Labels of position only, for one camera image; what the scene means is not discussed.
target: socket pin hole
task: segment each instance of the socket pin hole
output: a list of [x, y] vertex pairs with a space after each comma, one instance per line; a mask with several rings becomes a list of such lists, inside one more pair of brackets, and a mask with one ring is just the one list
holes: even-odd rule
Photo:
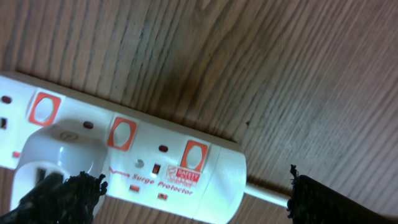
[[164, 145], [159, 146], [160, 152], [167, 152], [168, 150], [169, 150], [169, 148], [167, 146], [164, 146]]
[[0, 129], [7, 129], [7, 118], [0, 119]]
[[136, 162], [136, 167], [137, 168], [143, 168], [144, 167], [144, 161], [142, 159], [138, 159]]
[[11, 97], [9, 97], [9, 96], [2, 96], [2, 97], [1, 97], [1, 101], [2, 101], [3, 103], [5, 103], [5, 104], [10, 104], [10, 103], [12, 102], [12, 99], [11, 99]]
[[87, 128], [87, 129], [93, 129], [94, 128], [94, 124], [92, 122], [85, 121], [83, 123], [83, 127]]

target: black fabric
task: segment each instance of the black fabric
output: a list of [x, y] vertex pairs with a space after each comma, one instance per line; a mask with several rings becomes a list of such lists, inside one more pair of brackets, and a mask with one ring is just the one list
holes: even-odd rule
[[293, 224], [392, 223], [306, 175], [299, 175], [294, 165], [290, 173], [294, 177], [293, 192], [287, 211]]
[[80, 172], [62, 183], [62, 176], [50, 174], [40, 181], [19, 206], [0, 217], [0, 224], [89, 224], [100, 196], [105, 195], [105, 175], [99, 178]]

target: wood grain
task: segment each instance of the wood grain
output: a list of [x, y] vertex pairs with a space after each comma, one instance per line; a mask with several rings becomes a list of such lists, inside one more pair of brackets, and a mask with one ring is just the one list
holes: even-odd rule
[[[0, 0], [0, 69], [236, 141], [248, 174], [281, 190], [297, 164], [395, 216], [396, 24], [388, 0]], [[286, 216], [245, 196], [231, 223]], [[107, 198], [95, 223], [196, 222]]]

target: power strip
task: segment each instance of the power strip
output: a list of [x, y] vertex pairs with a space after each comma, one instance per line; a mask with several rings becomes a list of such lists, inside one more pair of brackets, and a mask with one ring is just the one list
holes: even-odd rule
[[0, 119], [0, 166], [9, 169], [32, 133], [58, 124], [107, 145], [111, 197], [227, 223], [245, 191], [237, 144], [28, 75], [0, 74]]

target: white plug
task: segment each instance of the white plug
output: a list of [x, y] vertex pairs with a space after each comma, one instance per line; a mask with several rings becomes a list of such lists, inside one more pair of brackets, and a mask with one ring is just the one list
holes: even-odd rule
[[99, 177], [103, 172], [107, 147], [102, 141], [74, 133], [57, 124], [39, 129], [26, 141], [12, 185], [11, 209], [51, 173], [63, 180], [81, 171]]

